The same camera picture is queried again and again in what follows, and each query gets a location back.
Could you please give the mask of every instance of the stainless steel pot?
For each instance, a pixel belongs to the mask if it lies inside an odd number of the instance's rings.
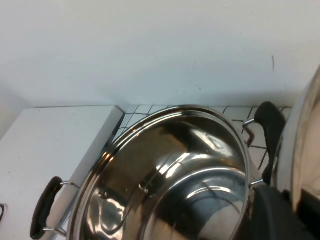
[[[255,121],[272,130],[274,108],[262,105]],[[272,120],[284,121],[278,117]],[[250,144],[254,135],[246,130]],[[54,231],[70,240],[233,238],[247,214],[250,187],[262,182],[253,166],[241,134],[221,113],[195,105],[165,109],[131,127],[102,155],[81,186],[67,233],[46,226],[62,187],[60,178],[52,179],[30,236]]]

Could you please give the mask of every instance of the black rubber grip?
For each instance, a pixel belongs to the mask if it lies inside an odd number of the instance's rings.
[[[316,240],[278,190],[260,185],[254,191],[251,240]]]
[[[55,176],[51,179],[42,193],[32,217],[30,229],[30,237],[32,239],[41,239],[46,233],[43,231],[43,228],[47,226],[47,218],[50,214],[51,207],[55,202],[57,193],[62,188],[60,183],[62,183],[62,179],[58,176]]]
[[[264,130],[266,148],[269,154],[269,163],[263,171],[262,178],[266,184],[270,185],[276,150],[286,125],[286,119],[275,105],[266,101],[262,103],[255,112],[254,120],[256,123],[260,124]]]
[[[0,209],[1,209],[1,214],[0,214],[0,223],[1,223],[1,220],[5,214],[5,205],[4,204],[0,204]]]
[[[308,230],[320,239],[320,201],[306,190],[301,191],[301,200],[298,205],[298,216]]]

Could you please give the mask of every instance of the white wall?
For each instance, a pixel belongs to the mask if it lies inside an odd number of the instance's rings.
[[[32,106],[291,105],[320,64],[319,13],[318,0],[2,0],[0,88]]]
[[[29,107],[30,105],[27,101],[0,84],[0,140],[17,119],[20,112]]]

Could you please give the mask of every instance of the white cabinet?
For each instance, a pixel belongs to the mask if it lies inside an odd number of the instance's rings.
[[[81,185],[122,115],[115,106],[32,108],[19,115],[0,141],[0,202],[7,205],[0,239],[30,238],[36,204],[51,178]],[[49,227],[59,223],[76,193],[62,189]]]

